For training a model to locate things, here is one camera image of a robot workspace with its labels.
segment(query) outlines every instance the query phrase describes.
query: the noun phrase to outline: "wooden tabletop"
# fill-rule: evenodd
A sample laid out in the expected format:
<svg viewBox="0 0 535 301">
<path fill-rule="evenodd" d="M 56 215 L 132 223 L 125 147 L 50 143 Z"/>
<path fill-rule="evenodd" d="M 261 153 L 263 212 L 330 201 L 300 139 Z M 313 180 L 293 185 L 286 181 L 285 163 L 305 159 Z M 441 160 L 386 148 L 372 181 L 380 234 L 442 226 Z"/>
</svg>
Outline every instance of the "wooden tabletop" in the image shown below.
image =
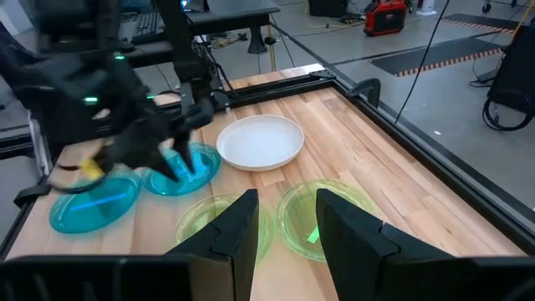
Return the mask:
<svg viewBox="0 0 535 301">
<path fill-rule="evenodd" d="M 306 74 L 318 64 L 262 74 L 233 82 L 236 88 Z M 157 102 L 174 101 L 170 96 Z M 335 179 L 361 190 L 375 215 L 399 229 L 456 256 L 523 255 L 493 225 L 468 206 L 385 132 L 334 89 L 249 105 L 217 115 L 196 131 L 193 140 L 215 145 L 219 133 L 235 120 L 259 114 L 283 115 L 297 122 L 305 145 L 296 159 L 273 171 L 246 172 L 222 163 L 210 185 L 187 196 L 156 196 L 143 189 L 134 206 L 102 230 L 65 235 L 48 223 L 56 192 L 40 197 L 8 258 L 28 254 L 162 254 L 174 245 L 175 226 L 184 212 L 208 196 L 258 189 L 272 214 L 280 196 L 306 180 Z M 98 141 L 64 148 L 59 162 L 72 165 L 93 154 Z M 73 184 L 82 175 L 54 169 L 51 178 Z M 253 300 L 333 300 L 336 293 L 326 263 L 303 258 L 276 235 L 257 265 Z"/>
</svg>

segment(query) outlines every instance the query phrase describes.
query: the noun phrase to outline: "red power station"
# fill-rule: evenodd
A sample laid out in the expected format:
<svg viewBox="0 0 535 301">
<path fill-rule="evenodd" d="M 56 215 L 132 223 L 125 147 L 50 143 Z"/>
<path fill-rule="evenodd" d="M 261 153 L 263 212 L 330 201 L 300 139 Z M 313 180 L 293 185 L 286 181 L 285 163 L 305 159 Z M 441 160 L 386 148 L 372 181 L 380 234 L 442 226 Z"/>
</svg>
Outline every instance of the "red power station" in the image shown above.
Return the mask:
<svg viewBox="0 0 535 301">
<path fill-rule="evenodd" d="M 405 26 L 404 0 L 375 0 L 366 7 L 364 32 L 370 37 L 398 33 Z"/>
</svg>

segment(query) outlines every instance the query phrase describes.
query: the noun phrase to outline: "concrete floor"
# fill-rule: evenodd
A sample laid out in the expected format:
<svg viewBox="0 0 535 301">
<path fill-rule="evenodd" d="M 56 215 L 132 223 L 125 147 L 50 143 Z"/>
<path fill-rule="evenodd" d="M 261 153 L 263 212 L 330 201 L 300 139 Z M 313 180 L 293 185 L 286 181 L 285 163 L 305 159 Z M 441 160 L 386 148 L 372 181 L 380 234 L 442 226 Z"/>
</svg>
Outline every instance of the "concrete floor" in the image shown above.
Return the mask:
<svg viewBox="0 0 535 301">
<path fill-rule="evenodd" d="M 415 76 L 397 78 L 375 67 L 365 58 L 370 55 L 427 45 L 438 20 L 438 14 L 425 18 L 412 14 L 406 20 L 405 29 L 401 33 L 369 38 L 362 32 L 362 26 L 337 28 L 336 26 L 339 26 L 337 22 L 329 18 L 309 17 L 304 13 L 306 8 L 304 1 L 275 0 L 275 2 L 281 6 L 282 11 L 273 15 L 274 22 L 312 52 L 312 54 L 307 53 L 285 38 L 287 51 L 280 34 L 275 31 L 278 38 L 275 44 L 277 69 L 327 62 L 333 64 L 341 74 L 355 82 L 371 77 L 378 78 L 383 85 L 381 100 L 390 108 L 385 114 L 395 118 L 396 114 L 400 113 Z M 358 11 L 365 8 L 368 2 L 355 0 L 350 4 L 350 8 Z M 519 4 L 526 2 L 527 0 L 519 0 Z M 436 10 L 440 12 L 445 3 L 445 0 L 436 0 Z M 482 4 L 482 0 L 470 2 L 451 0 L 445 16 L 453 13 L 479 16 L 482 15 Z M 492 10 L 487 16 L 519 20 L 524 11 L 525 8 L 520 6 L 510 8 L 507 4 L 493 3 Z M 432 43 L 467 38 L 487 32 L 479 28 L 441 23 Z M 511 34 L 501 34 L 497 37 L 491 35 L 480 39 L 505 45 L 510 42 L 511 38 Z M 230 79 L 239 79 L 271 70 L 269 55 L 248 54 L 247 46 L 247 42 L 238 42 L 213 52 Z M 478 59 L 475 70 L 479 74 L 493 70 L 498 60 L 499 55 Z M 423 72 L 405 109 L 401 112 L 402 117 L 418 129 L 420 135 L 423 133 L 435 143 L 438 142 L 459 160 L 496 183 L 506 193 L 514 196 L 529 208 L 535 208 L 535 200 L 532 198 L 535 195 L 535 186 L 531 183 L 532 177 L 530 176 L 535 170 L 535 161 L 529 158 L 535 146 L 535 140 L 532 139 L 535 134 L 535 123 L 532 122 L 527 128 L 511 133 L 488 129 L 481 118 L 487 89 L 476 89 L 468 85 L 469 81 L 474 80 L 472 64 L 473 62 L 470 61 Z M 178 78 L 170 63 L 161 64 L 159 67 L 171 86 L 178 83 Z M 136 71 L 155 93 L 168 89 L 167 83 L 155 66 L 144 67 Z M 0 113 L 0 123 L 5 127 L 12 125 L 13 122 L 15 124 L 23 122 L 17 121 L 20 120 L 19 118 L 6 117 L 5 120 L 11 120 L 11 123 L 4 123 L 4 116 L 13 117 L 16 114 L 25 116 L 21 108 L 13 105 L 9 108 L 10 110 Z M 513 122 L 521 118 L 517 112 L 508 108 L 500 108 L 500 112 L 502 120 L 505 121 Z"/>
</svg>

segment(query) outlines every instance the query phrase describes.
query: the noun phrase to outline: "blue plastic plate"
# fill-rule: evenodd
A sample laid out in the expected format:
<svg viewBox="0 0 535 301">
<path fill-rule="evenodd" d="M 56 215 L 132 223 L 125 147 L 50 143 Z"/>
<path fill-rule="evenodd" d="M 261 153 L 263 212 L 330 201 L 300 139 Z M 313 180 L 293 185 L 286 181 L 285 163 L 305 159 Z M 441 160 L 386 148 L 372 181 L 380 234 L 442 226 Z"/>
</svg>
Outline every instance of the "blue plastic plate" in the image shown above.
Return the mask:
<svg viewBox="0 0 535 301">
<path fill-rule="evenodd" d="M 221 157 L 217 150 L 202 143 L 190 144 L 190 152 L 195 173 L 191 174 L 182 158 L 173 150 L 165 150 L 164 157 L 179 178 L 178 182 L 161 173 L 146 169 L 143 171 L 145 188 L 162 196 L 181 196 L 196 191 L 206 185 L 219 171 Z"/>
<path fill-rule="evenodd" d="M 87 185 L 80 181 L 76 186 Z M 78 195 L 62 195 L 50 208 L 52 228 L 61 233 L 84 233 L 122 217 L 140 194 L 140 178 L 131 171 L 114 171 L 102 185 Z"/>
</svg>

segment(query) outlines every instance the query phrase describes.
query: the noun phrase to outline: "white plate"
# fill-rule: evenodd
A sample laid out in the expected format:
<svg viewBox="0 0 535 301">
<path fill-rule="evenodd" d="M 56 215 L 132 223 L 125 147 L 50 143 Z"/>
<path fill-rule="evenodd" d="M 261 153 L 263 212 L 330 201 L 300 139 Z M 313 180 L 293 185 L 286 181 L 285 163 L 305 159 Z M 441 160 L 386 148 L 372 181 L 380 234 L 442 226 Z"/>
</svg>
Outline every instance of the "white plate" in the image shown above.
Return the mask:
<svg viewBox="0 0 535 301">
<path fill-rule="evenodd" d="M 217 137 L 217 151 L 244 171 L 269 171 L 290 162 L 303 147 L 303 130 L 278 115 L 250 116 L 231 123 Z"/>
</svg>

